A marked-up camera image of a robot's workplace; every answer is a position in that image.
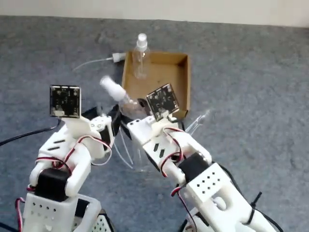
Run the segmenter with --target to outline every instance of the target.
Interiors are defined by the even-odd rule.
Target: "circuit board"
[[[179,105],[171,84],[166,84],[146,97],[156,121],[179,110]]]
[[[81,89],[78,86],[50,86],[50,116],[81,117]]]

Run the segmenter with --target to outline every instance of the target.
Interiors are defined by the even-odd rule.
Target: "cardboard tray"
[[[122,77],[122,87],[132,98],[145,98],[157,88],[170,83],[179,104],[174,114],[183,119],[190,109],[191,65],[187,54],[151,52],[149,76],[145,80],[136,79],[133,74],[132,52],[128,52]]]

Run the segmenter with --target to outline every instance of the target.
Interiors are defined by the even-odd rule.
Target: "black cable tie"
[[[255,213],[256,203],[260,199],[261,196],[262,196],[262,192],[259,192],[259,194],[256,196],[254,201],[250,203],[250,206],[252,207],[252,210],[251,210],[251,213],[250,213],[248,221],[246,223],[244,223],[244,225],[248,226],[252,222],[252,219],[253,219],[254,213]]]

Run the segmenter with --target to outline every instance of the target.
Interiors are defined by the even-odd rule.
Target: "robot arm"
[[[118,112],[115,106],[108,115],[98,116],[91,109],[79,118],[63,118],[65,125],[39,150],[30,175],[33,192],[27,194],[25,225],[22,228],[20,223],[20,232],[44,232],[46,228],[52,232],[114,231],[109,223],[100,224],[109,221],[100,213],[100,202],[78,192],[93,161],[109,153],[120,123]]]
[[[40,160],[37,161],[30,174],[30,185],[36,187],[42,170],[52,167],[51,160],[44,158],[65,160],[70,151],[74,149],[66,162],[72,172],[67,179],[65,189],[66,196],[74,197],[90,173],[92,160],[101,159],[109,152],[106,147],[92,139],[91,136],[102,139],[100,132],[107,130],[110,138],[108,146],[113,144],[112,119],[110,116],[98,116],[91,121],[84,117],[63,120],[66,124],[40,148],[38,155]]]
[[[186,198],[195,205],[212,228],[209,231],[235,232],[236,226],[247,223],[254,212],[249,228],[256,232],[276,232],[263,215],[244,199],[229,176],[220,165],[212,161],[210,153],[203,146],[184,131],[176,129],[171,133],[165,132],[165,129],[178,127],[170,121],[164,118],[155,122],[149,116],[132,121],[127,127],[132,139],[145,150],[151,163],[163,176],[172,178],[180,186],[178,190],[183,189]],[[185,159],[175,162],[171,159],[171,154],[179,151]],[[224,209],[214,202],[214,195],[223,199]]]

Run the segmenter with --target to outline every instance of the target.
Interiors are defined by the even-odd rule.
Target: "bottle cap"
[[[144,33],[139,34],[136,46],[140,51],[145,51],[147,49],[147,35]]]
[[[126,91],[117,83],[115,83],[110,76],[104,76],[101,78],[100,85],[105,88],[108,94],[117,102],[122,100]]]

